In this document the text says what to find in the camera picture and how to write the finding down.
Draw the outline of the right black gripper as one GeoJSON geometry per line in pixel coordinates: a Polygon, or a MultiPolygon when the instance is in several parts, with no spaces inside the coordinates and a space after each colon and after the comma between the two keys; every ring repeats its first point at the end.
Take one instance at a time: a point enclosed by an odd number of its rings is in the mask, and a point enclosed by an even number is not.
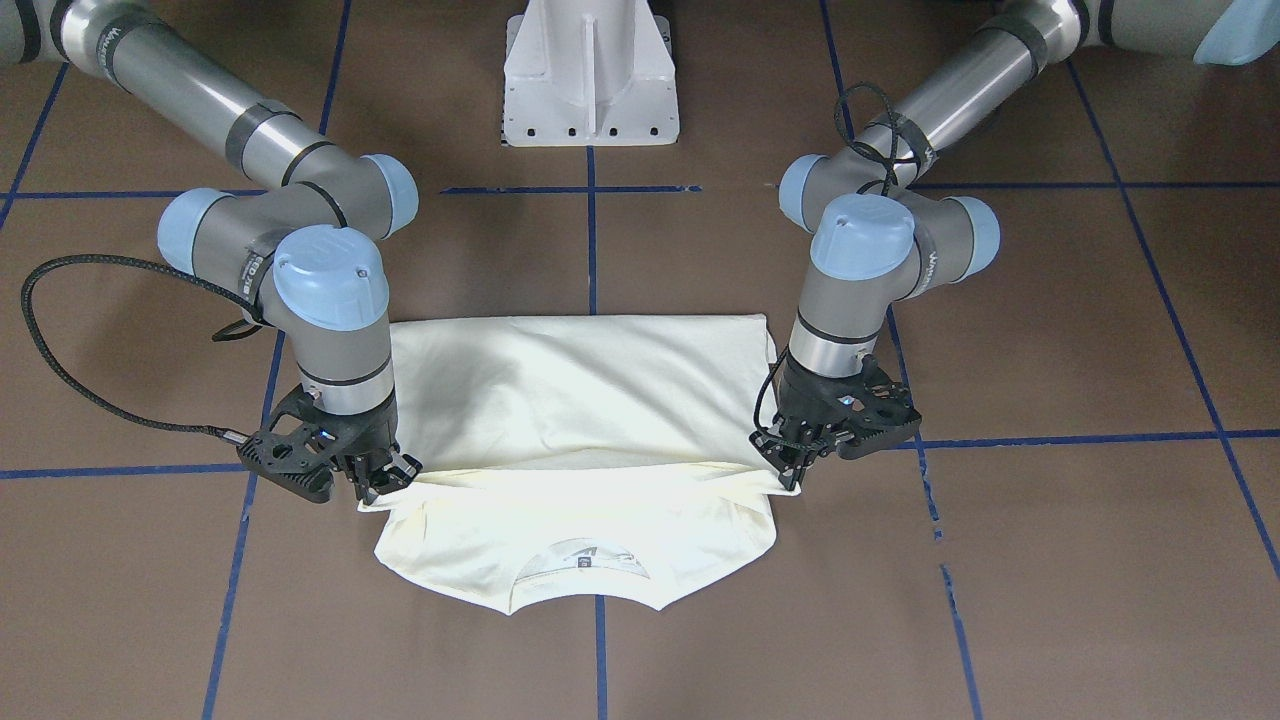
{"type": "Polygon", "coordinates": [[[381,488],[404,489],[422,470],[417,459],[401,454],[397,421],[394,393],[366,413],[338,415],[297,386],[237,454],[251,471],[310,502],[325,503],[333,473],[342,471],[357,501],[374,503],[381,488]]]}

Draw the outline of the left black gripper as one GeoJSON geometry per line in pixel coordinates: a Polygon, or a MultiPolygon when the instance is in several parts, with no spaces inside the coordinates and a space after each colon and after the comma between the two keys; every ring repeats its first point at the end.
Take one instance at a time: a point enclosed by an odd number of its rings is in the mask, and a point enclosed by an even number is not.
{"type": "Polygon", "coordinates": [[[855,375],[828,378],[783,352],[771,370],[781,373],[778,409],[759,424],[751,445],[777,470],[787,491],[801,487],[817,460],[837,454],[854,460],[909,441],[922,424],[910,389],[892,380],[876,356],[855,375]]]}

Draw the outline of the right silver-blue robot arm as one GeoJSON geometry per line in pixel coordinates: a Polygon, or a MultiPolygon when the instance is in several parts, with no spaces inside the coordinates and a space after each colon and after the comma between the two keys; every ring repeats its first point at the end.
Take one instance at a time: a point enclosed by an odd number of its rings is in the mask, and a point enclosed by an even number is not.
{"type": "Polygon", "coordinates": [[[157,223],[161,263],[81,254],[32,270],[20,310],[45,363],[119,418],[233,445],[244,468],[310,502],[332,497],[335,473],[365,505],[410,487],[421,464],[397,439],[390,286],[379,249],[417,214],[408,169],[385,154],[348,154],[193,47],[146,1],[5,1],[3,64],[32,61],[110,82],[262,187],[255,197],[180,193],[157,223]],[[152,420],[90,393],[55,359],[35,315],[37,282],[76,264],[136,266],[234,302],[242,318],[215,341],[276,328],[300,383],[251,434],[152,420]]]}

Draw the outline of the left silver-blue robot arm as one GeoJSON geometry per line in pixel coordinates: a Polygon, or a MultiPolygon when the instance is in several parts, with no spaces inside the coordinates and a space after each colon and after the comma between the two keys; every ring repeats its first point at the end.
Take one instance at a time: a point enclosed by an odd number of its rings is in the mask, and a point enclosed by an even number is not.
{"type": "Polygon", "coordinates": [[[1275,1],[1005,1],[968,44],[832,156],[796,159],[780,209],[812,234],[788,342],[771,380],[772,420],[751,445],[797,491],[808,469],[909,441],[922,424],[910,389],[874,355],[890,306],[984,270],[1001,245],[978,199],[911,188],[942,151],[1047,67],[1084,46],[1238,67],[1277,44],[1275,1]]]}

